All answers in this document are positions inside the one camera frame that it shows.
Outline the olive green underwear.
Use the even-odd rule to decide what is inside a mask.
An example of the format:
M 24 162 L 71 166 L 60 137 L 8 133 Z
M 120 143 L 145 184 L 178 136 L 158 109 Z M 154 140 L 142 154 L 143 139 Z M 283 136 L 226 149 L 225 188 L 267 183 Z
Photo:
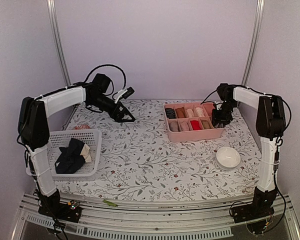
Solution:
M 201 124 L 202 124 L 204 130 L 214 129 L 209 117 L 202 117 L 202 118 L 200 118 L 200 121 L 201 121 Z

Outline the pink divided organizer box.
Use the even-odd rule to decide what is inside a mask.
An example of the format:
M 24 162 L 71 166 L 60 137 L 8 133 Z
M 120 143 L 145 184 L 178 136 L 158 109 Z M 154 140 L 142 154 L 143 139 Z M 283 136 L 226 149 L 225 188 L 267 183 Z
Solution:
M 184 107 L 186 118 L 176 118 L 176 119 L 168 119 L 165 113 L 165 108 L 176 108 Z M 195 113 L 195 107 L 203 108 L 207 116 L 198 117 Z M 195 114 L 195 117 L 188 117 L 186 109 L 192 108 Z M 186 103 L 168 103 L 164 105 L 164 113 L 165 113 L 165 121 L 167 125 L 167 135 L 168 139 L 171 142 L 188 142 L 188 141 L 200 141 L 200 140 L 209 140 L 209 139 L 217 139 L 222 136 L 224 132 L 224 128 L 214 128 L 214 129 L 204 129 L 201 123 L 200 118 L 209 118 L 212 122 L 212 110 L 216 108 L 216 104 L 213 102 L 206 102 L 201 104 L 200 102 L 186 102 Z M 190 121 L 197 120 L 200 123 L 200 127 L 202 130 L 193 130 Z M 179 132 L 172 132 L 169 128 L 169 123 L 177 121 L 179 126 Z M 181 131 L 179 122 L 186 121 L 189 125 L 190 131 Z

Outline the grey striped underwear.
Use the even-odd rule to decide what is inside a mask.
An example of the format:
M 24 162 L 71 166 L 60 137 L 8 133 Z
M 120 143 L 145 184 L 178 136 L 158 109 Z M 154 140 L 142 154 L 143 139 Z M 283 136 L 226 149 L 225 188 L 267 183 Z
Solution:
M 224 123 L 224 122 L 215 122 L 215 123 L 213 123 L 213 127 L 215 129 L 224 128 L 226 125 L 228 125 L 228 123 Z

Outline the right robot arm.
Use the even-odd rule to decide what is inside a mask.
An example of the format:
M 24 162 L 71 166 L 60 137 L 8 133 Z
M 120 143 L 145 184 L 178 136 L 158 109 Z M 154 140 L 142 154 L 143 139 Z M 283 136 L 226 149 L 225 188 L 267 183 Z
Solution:
M 233 109 L 239 103 L 256 109 L 255 128 L 261 142 L 261 164 L 259 180 L 254 191 L 254 203 L 248 213 L 252 218 L 259 218 L 268 210 L 268 203 L 273 201 L 278 191 L 277 170 L 280 163 L 280 148 L 283 135 L 288 128 L 284 105 L 286 102 L 279 95 L 261 93 L 252 88 L 221 83 L 215 90 L 222 101 L 219 108 L 212 111 L 212 125 L 224 127 L 233 120 Z

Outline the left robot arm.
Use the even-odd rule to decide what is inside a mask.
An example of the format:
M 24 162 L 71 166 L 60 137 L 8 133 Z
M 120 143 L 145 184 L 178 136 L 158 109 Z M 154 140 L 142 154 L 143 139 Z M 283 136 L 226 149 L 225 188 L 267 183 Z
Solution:
M 68 107 L 85 103 L 88 108 L 96 107 L 106 112 L 115 122 L 134 122 L 135 118 L 121 103 L 135 91 L 124 87 L 115 94 L 115 99 L 106 96 L 107 82 L 97 74 L 92 82 L 77 82 L 69 87 L 55 90 L 38 97 L 26 97 L 22 100 L 17 143 L 25 147 L 28 168 L 36 180 L 38 191 L 49 198 L 56 194 L 48 161 L 48 142 L 50 130 L 48 118 Z

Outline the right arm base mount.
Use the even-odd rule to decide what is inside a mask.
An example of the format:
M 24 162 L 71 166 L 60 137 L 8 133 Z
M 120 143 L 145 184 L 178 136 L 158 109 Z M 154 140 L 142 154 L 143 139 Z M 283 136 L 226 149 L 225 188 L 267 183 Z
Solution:
M 235 223 L 246 222 L 273 215 L 274 200 L 277 197 L 276 189 L 261 191 L 257 187 L 254 190 L 252 203 L 232 206 L 229 210 L 230 216 Z

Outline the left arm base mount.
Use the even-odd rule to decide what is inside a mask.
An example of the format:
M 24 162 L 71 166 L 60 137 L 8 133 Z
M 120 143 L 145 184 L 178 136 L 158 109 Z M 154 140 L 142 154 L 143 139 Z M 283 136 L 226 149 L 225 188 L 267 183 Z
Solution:
M 56 191 L 51 196 L 37 193 L 40 201 L 38 213 L 56 220 L 64 220 L 78 223 L 81 217 L 82 208 L 78 200 L 70 200 L 67 203 L 60 202 L 60 193 Z

